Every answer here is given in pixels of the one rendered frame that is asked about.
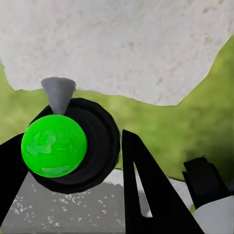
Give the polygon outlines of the insectifuge atomizer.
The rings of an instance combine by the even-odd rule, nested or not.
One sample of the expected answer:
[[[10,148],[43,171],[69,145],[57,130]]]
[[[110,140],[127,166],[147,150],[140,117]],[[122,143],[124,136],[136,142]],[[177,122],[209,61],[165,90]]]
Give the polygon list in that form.
[[[101,184],[118,165],[121,132],[98,103],[72,98],[77,83],[41,82],[49,104],[30,123],[21,142],[28,171],[52,192],[74,194]]]

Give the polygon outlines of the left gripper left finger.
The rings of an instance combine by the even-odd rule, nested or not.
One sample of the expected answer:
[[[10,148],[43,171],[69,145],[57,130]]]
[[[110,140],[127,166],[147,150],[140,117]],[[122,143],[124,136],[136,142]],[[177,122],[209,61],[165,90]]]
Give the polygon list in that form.
[[[0,227],[29,172],[21,153],[23,136],[0,144]]]

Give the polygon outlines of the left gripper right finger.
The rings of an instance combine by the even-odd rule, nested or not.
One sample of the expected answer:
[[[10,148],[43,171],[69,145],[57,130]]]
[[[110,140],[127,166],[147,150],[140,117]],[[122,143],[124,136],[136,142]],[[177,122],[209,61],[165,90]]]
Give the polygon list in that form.
[[[126,234],[204,234],[138,135],[123,130],[121,152]],[[135,170],[152,217],[141,214]]]

